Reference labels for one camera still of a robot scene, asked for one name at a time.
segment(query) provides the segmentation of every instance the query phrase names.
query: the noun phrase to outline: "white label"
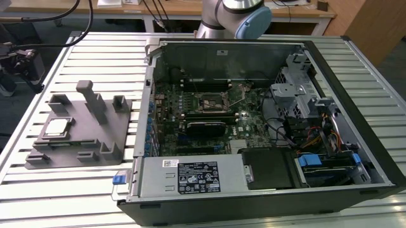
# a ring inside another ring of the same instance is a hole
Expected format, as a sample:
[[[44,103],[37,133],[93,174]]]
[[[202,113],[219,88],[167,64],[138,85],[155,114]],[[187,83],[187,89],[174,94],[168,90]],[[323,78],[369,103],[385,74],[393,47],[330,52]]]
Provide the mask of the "white label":
[[[179,160],[163,160],[163,167],[178,167]]]
[[[226,56],[226,55],[228,55],[228,51],[227,50],[218,50],[216,55],[218,56]]]
[[[124,13],[140,13],[140,10],[126,10]]]

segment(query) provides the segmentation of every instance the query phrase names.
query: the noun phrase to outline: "warning label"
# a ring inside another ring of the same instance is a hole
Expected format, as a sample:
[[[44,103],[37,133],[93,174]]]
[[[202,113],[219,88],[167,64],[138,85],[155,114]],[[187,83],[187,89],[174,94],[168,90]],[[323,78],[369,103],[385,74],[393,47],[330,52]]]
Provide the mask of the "warning label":
[[[180,194],[220,192],[216,161],[178,164]]]

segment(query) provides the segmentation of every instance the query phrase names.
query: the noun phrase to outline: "wire bundle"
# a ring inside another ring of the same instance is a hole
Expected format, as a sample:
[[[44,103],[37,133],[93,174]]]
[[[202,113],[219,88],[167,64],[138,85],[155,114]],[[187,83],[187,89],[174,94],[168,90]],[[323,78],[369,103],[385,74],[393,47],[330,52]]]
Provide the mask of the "wire bundle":
[[[39,18],[39,19],[25,19],[23,18],[21,21],[23,22],[39,22],[39,21],[51,21],[51,20],[56,20],[60,19],[63,17],[65,17],[68,14],[71,14],[73,12],[73,10],[76,9],[77,5],[79,5],[80,0],[76,0],[76,3],[73,5],[73,7],[63,14],[60,14],[59,16],[51,17],[51,18]],[[77,44],[83,38],[87,36],[87,34],[89,33],[89,29],[93,23],[93,5],[92,5],[92,1],[88,0],[88,27],[84,30],[81,36],[72,42],[68,44],[27,44],[27,45],[17,45],[12,47],[12,51],[16,50],[21,50],[21,49],[35,49],[35,48],[67,48],[73,46],[75,44]]]
[[[152,0],[152,3],[154,3],[154,6],[155,6],[155,9],[156,9],[156,12],[158,12],[158,15],[159,15],[159,19],[160,19],[160,20],[155,17],[155,15],[154,15],[154,13],[152,13],[152,11],[151,11],[151,9],[150,9],[150,6],[148,6],[148,4],[147,4],[147,0],[144,0],[144,4],[146,4],[146,7],[147,7],[147,10],[148,10],[148,12],[151,13],[151,16],[154,17],[154,20],[155,20],[156,24],[164,29],[164,32],[174,32],[174,30],[172,30],[172,28],[171,28],[171,21],[170,21],[170,18],[168,18],[168,16],[167,16],[166,9],[164,9],[164,6],[163,6],[160,0],[158,0],[158,3],[159,3],[159,5],[160,5],[160,8],[163,8],[163,12],[164,12],[164,16],[166,16],[166,21],[167,21],[167,26],[170,27],[170,31],[168,31],[168,29],[167,29],[167,27],[166,27],[164,19],[163,19],[163,16],[160,15],[160,12],[159,12],[159,9],[158,9],[155,0]]]

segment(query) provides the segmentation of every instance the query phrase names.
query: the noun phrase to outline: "aluminum table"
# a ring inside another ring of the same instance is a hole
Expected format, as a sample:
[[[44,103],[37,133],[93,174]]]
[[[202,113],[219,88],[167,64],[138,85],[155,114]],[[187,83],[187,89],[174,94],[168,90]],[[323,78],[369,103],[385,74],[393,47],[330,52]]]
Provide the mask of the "aluminum table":
[[[144,44],[150,37],[191,38],[192,34],[92,32],[64,48],[0,155],[0,228],[136,228],[111,199],[112,176],[132,165],[139,105],[144,81]],[[341,37],[263,36],[262,39],[312,40],[397,165],[406,173],[406,102],[351,43]],[[116,166],[27,170],[25,157],[47,120],[52,94],[76,93],[76,82],[92,80],[104,99],[132,100],[124,162]],[[325,93],[327,88],[320,82]],[[214,222],[175,227],[353,228],[405,227],[405,192],[359,203],[339,213]]]

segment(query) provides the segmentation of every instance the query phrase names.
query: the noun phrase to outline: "power cable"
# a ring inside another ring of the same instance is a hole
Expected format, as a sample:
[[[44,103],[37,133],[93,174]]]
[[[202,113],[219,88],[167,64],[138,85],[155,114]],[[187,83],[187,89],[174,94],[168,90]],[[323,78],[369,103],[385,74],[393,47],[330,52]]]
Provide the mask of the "power cable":
[[[12,50],[16,51],[16,50],[21,50],[21,49],[36,49],[36,48],[67,48],[67,47],[71,47],[73,46],[75,44],[77,44],[83,38],[87,36],[87,34],[89,33],[89,29],[91,29],[91,26],[92,26],[92,23],[93,23],[93,5],[92,5],[92,2],[91,0],[88,0],[88,9],[89,9],[89,13],[88,13],[88,27],[87,29],[84,30],[81,36],[72,42],[72,43],[68,43],[68,44],[27,44],[27,45],[16,45],[12,47]]]
[[[166,16],[167,25],[168,25],[168,27],[170,27],[170,30],[171,30],[171,32],[175,32],[175,30],[172,29],[172,25],[171,25],[171,20],[170,20],[170,17],[167,16],[167,13],[166,13],[164,6],[163,6],[163,4],[162,4],[160,0],[158,0],[158,2],[159,2],[159,5],[160,5],[160,7],[163,8],[163,11],[164,11],[164,16]]]
[[[76,3],[72,6],[72,8],[67,12],[64,12],[63,14],[60,14],[57,16],[53,16],[53,17],[49,17],[49,18],[21,18],[21,21],[23,22],[41,22],[41,21],[51,21],[51,20],[57,20],[60,18],[64,18],[65,16],[68,16],[76,10],[76,8],[79,6],[79,3],[80,3],[80,0],[76,0]]]
[[[148,6],[148,4],[147,4],[147,1],[144,1],[147,10],[148,10],[151,16],[154,17],[154,20],[155,20],[156,24],[159,25],[159,27],[162,27],[162,28],[164,29],[164,32],[168,32],[167,29],[166,29],[166,25],[164,25],[164,22],[163,22],[163,17],[162,17],[162,15],[160,15],[160,12],[159,12],[159,9],[158,9],[155,0],[152,0],[152,2],[154,2],[154,5],[155,5],[155,8],[156,8],[156,11],[158,11],[160,20],[155,17],[155,15],[154,15],[154,13],[152,13],[152,11],[151,11],[151,9],[150,9],[150,6]]]
[[[287,7],[287,11],[290,13],[290,23],[291,23],[291,21],[292,21],[291,6],[299,6],[299,5],[298,4],[296,5],[286,5],[286,3],[283,1],[282,1],[283,5],[279,5],[274,0],[272,0],[272,2],[275,3],[276,6],[286,6]]]

